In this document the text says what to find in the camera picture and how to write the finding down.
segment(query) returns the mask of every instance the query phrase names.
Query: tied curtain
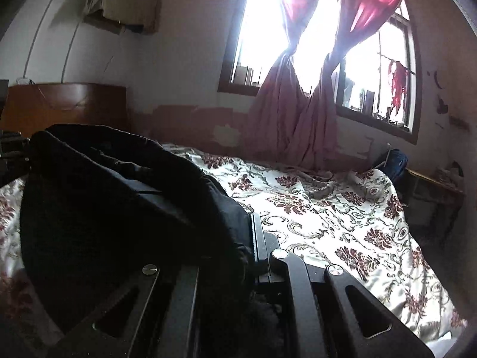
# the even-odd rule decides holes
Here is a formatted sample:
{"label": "tied curtain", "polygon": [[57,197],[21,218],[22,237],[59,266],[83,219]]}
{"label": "tied curtain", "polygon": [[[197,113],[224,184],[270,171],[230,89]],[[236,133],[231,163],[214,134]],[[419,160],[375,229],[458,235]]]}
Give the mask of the tied curtain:
{"label": "tied curtain", "polygon": [[292,56],[318,0],[281,0],[289,46],[270,69],[249,110],[241,133],[244,155],[323,169],[324,160],[333,158],[337,148],[333,71],[349,50],[391,17],[401,1],[340,0],[335,44],[321,67],[317,87],[308,97],[296,76]]}

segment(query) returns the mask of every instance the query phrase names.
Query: white floral bedsheet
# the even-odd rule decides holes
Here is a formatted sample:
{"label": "white floral bedsheet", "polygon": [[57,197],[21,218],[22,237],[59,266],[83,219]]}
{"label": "white floral bedsheet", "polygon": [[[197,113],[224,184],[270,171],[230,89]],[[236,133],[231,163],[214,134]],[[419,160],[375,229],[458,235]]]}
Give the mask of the white floral bedsheet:
{"label": "white floral bedsheet", "polygon": [[342,265],[423,342],[466,325],[411,237],[401,203],[379,170],[307,175],[165,144],[213,175],[265,231],[306,263]]}

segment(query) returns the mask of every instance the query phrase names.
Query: bag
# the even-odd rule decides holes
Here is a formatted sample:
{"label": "bag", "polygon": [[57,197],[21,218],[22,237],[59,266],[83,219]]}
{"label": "bag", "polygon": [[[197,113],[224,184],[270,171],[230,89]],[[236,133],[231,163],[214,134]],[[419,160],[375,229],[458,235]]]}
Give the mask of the bag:
{"label": "bag", "polygon": [[373,165],[373,168],[381,170],[394,183],[403,174],[407,166],[407,156],[400,149],[390,149],[381,155]]}

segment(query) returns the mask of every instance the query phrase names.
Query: hanging clothes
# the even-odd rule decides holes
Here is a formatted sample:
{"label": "hanging clothes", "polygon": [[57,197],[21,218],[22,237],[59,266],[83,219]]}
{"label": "hanging clothes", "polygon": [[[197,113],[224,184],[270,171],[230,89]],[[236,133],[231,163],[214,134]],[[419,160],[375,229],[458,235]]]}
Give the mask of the hanging clothes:
{"label": "hanging clothes", "polygon": [[407,112],[407,69],[399,61],[391,61],[388,69],[389,86],[391,87],[391,111],[396,108],[396,115],[401,108]]}

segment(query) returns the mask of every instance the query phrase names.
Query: wooden headboard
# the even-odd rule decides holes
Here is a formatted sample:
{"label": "wooden headboard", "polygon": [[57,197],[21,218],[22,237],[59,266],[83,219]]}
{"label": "wooden headboard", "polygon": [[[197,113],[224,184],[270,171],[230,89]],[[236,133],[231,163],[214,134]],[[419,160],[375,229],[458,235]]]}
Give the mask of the wooden headboard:
{"label": "wooden headboard", "polygon": [[126,88],[96,83],[9,87],[0,129],[30,137],[54,124],[98,124],[128,132]]}

